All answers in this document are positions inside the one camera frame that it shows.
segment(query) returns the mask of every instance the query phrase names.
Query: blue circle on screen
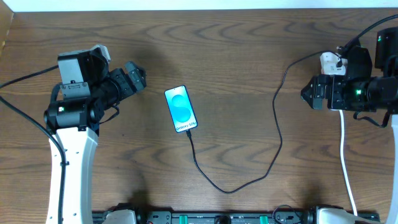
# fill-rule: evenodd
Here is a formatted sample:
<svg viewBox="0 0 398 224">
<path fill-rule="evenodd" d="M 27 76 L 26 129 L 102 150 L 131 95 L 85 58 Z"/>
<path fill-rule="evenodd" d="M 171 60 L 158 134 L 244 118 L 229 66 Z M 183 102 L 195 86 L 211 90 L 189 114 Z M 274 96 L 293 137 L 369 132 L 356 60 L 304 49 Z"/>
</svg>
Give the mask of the blue circle on screen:
<svg viewBox="0 0 398 224">
<path fill-rule="evenodd" d="M 181 123 L 188 121 L 191 117 L 191 111 L 187 108 L 187 102 L 188 100 L 186 100 L 182 95 L 175 95 L 172 98 L 173 118 Z"/>
</svg>

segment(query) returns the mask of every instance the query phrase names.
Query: samsung phone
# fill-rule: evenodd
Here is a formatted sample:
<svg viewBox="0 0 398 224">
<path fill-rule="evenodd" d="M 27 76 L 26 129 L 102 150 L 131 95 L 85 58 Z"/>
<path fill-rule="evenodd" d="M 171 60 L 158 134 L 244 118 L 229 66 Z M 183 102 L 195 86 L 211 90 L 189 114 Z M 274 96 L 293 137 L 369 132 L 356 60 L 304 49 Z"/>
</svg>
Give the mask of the samsung phone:
<svg viewBox="0 0 398 224">
<path fill-rule="evenodd" d="M 185 85 L 164 91 L 175 131 L 180 133 L 198 126 Z"/>
</svg>

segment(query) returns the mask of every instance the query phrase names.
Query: white backdrop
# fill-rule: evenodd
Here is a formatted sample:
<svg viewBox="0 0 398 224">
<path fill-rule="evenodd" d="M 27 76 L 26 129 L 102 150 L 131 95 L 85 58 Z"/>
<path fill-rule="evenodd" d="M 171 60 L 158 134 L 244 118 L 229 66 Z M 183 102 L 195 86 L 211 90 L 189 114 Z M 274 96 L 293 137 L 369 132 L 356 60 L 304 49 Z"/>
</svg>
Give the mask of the white backdrop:
<svg viewBox="0 0 398 224">
<path fill-rule="evenodd" d="M 398 7 L 398 0 L 3 0 L 14 12 Z"/>
</svg>

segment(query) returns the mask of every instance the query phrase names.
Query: phone screen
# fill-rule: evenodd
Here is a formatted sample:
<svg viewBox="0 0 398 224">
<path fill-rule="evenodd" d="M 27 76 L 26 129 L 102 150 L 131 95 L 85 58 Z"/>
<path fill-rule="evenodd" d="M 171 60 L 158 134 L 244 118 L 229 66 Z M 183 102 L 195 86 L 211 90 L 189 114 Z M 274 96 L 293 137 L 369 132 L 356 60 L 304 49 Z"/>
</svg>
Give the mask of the phone screen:
<svg viewBox="0 0 398 224">
<path fill-rule="evenodd" d="M 182 85 L 164 92 L 175 131 L 180 133 L 198 126 L 187 88 Z"/>
</svg>

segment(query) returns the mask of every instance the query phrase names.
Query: smartphone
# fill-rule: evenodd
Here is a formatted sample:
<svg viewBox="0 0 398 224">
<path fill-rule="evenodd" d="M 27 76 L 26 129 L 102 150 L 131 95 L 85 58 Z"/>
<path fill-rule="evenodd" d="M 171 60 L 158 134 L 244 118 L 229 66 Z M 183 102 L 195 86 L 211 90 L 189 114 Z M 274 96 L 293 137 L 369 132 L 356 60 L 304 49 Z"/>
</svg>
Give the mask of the smartphone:
<svg viewBox="0 0 398 224">
<path fill-rule="evenodd" d="M 164 91 L 175 131 L 180 133 L 198 126 L 185 85 Z"/>
</svg>

